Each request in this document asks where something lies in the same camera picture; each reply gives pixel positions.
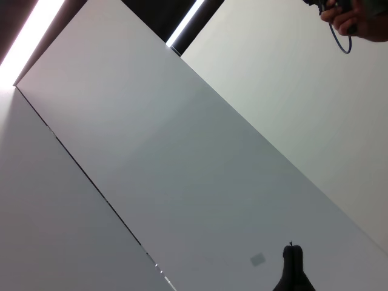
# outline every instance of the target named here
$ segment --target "white wall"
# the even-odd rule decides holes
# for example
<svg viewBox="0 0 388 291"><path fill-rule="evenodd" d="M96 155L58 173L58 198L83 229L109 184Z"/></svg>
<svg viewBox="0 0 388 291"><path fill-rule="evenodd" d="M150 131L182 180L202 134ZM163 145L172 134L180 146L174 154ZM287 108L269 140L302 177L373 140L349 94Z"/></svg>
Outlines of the white wall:
<svg viewBox="0 0 388 291"><path fill-rule="evenodd" d="M385 287L387 256L121 1L19 87L178 291L271 290L290 240L317 290Z"/></svg>
<svg viewBox="0 0 388 291"><path fill-rule="evenodd" d="M344 55L317 13L228 0L182 58L388 252L388 44Z"/></svg>
<svg viewBox="0 0 388 291"><path fill-rule="evenodd" d="M171 290L48 127L0 90L0 289Z"/></svg>

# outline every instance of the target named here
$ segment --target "fluorescent light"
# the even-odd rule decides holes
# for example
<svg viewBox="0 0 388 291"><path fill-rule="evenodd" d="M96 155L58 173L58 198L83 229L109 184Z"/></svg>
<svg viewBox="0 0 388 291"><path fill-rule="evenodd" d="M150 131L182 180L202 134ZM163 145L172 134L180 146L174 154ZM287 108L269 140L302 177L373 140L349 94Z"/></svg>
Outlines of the fluorescent light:
<svg viewBox="0 0 388 291"><path fill-rule="evenodd" d="M0 84L12 86L50 26L64 0L39 0L0 65Z"/></svg>
<svg viewBox="0 0 388 291"><path fill-rule="evenodd" d="M170 284L171 288L176 291L175 287L172 285L172 283L170 282L170 280L168 279L168 277L164 277L164 279L166 279L166 281Z"/></svg>
<svg viewBox="0 0 388 291"><path fill-rule="evenodd" d="M200 8L204 0L197 0L192 8L189 10L189 12L186 14L182 22L179 24L179 26L176 28L172 36L169 38L169 40L166 42L168 47L171 47L173 43L176 41L178 36L181 34L181 32L184 30L186 25L189 23L189 21L193 18L194 14L197 12L197 10Z"/></svg>

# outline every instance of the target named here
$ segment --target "hand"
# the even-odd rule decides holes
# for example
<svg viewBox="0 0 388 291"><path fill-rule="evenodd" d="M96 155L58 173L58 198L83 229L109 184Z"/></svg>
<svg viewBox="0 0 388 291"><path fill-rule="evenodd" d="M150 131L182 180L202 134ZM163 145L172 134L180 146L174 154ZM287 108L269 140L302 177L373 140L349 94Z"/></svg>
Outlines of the hand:
<svg viewBox="0 0 388 291"><path fill-rule="evenodd" d="M326 10L321 14L321 19L332 24L340 35L350 35L348 29L357 25L357 32L350 36L365 38L368 32L365 8L361 0L353 0L352 5L353 10L342 14L342 8L335 7L335 0L328 0Z"/></svg>
<svg viewBox="0 0 388 291"><path fill-rule="evenodd" d="M287 246L283 251L282 277L273 291L315 291L303 271L303 251L300 246Z"/></svg>

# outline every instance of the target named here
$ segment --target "gray sticker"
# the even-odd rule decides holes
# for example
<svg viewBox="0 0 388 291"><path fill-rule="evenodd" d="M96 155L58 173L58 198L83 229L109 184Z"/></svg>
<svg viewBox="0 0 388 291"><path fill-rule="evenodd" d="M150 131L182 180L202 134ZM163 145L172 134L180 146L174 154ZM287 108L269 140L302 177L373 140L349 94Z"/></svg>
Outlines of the gray sticker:
<svg viewBox="0 0 388 291"><path fill-rule="evenodd" d="M254 267L257 267L258 265L264 263L265 261L266 261L266 258L264 257L263 253L259 253L258 255L255 255L250 259L250 262Z"/></svg>

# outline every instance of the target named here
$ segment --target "black cable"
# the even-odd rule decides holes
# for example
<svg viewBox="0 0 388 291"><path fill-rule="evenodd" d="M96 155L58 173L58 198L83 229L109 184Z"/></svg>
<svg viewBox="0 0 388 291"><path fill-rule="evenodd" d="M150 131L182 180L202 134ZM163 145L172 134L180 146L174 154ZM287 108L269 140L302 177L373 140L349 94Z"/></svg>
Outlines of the black cable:
<svg viewBox="0 0 388 291"><path fill-rule="evenodd" d="M339 42L339 40L337 38L337 35L335 35L334 29L333 29L333 27L332 27L332 25L330 23L329 23L329 26L330 26L330 30L333 33L333 36L334 36L334 39L335 39L336 43L338 44L340 49L343 51L343 53L345 53L345 54L350 53L350 51L352 50L352 38L349 36L349 49L348 49L348 51L344 50L344 48L341 46L341 44L340 44L340 42Z"/></svg>

